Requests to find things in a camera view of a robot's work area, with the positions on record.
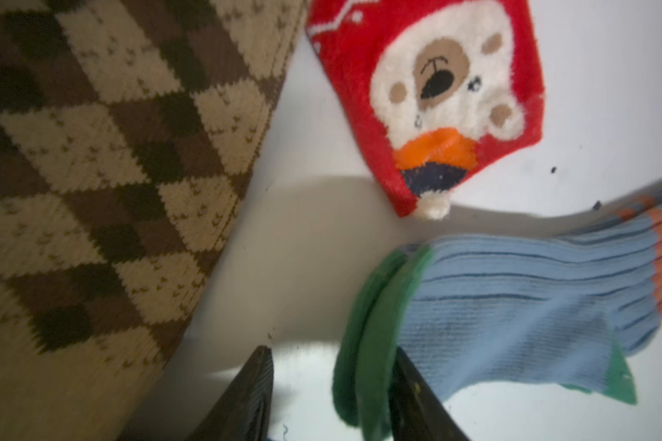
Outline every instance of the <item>bear nose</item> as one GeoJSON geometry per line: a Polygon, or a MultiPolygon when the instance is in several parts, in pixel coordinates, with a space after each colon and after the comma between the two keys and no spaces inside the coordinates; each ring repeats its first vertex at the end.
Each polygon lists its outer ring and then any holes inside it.
{"type": "Polygon", "coordinates": [[[454,74],[451,71],[436,71],[424,84],[421,90],[421,98],[428,100],[434,98],[451,88],[454,83],[454,74]]]}

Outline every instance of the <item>white floor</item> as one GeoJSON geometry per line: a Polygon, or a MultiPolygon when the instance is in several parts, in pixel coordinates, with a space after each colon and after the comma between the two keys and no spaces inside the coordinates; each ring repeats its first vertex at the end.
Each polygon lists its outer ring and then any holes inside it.
{"type": "MultiPolygon", "coordinates": [[[[394,216],[300,40],[236,230],[129,430],[183,439],[248,354],[268,344],[270,437],[359,440],[334,413],[331,372],[356,292],[387,252],[448,232],[561,232],[593,217],[597,200],[662,179],[662,0],[531,6],[547,82],[544,140],[460,187],[450,219],[433,225],[394,216]]],[[[474,441],[662,441],[662,330],[629,362],[637,406],[507,383],[469,387],[447,406],[474,441]]]]}

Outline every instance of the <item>ribbed sock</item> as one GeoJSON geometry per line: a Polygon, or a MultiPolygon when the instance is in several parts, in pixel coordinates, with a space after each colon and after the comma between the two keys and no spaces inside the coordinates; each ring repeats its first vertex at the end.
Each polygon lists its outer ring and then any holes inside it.
{"type": "Polygon", "coordinates": [[[385,290],[365,303],[362,326],[349,323],[337,360],[337,409],[366,439],[388,433],[387,366],[398,343],[440,399],[511,380],[636,402],[624,355],[644,348],[662,322],[662,192],[555,239],[452,236],[403,251],[412,271],[384,274],[385,290]],[[411,292],[396,288],[414,286],[403,285],[407,274],[421,280],[411,292]],[[350,408],[338,400],[343,383],[350,408]]]}

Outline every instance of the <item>red sock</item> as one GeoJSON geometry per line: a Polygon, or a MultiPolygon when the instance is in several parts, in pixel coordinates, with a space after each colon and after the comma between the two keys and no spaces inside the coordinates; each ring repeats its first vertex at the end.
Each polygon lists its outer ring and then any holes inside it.
{"type": "Polygon", "coordinates": [[[527,0],[315,0],[307,32],[399,216],[541,138],[527,0]]]}

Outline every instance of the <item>light blue sock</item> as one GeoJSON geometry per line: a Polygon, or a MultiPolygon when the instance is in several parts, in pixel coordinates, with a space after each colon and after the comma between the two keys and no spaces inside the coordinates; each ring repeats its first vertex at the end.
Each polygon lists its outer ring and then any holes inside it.
{"type": "Polygon", "coordinates": [[[662,322],[662,203],[556,239],[466,235],[430,245],[399,345],[440,399],[509,380],[635,401],[623,353],[644,348],[662,322]]]}

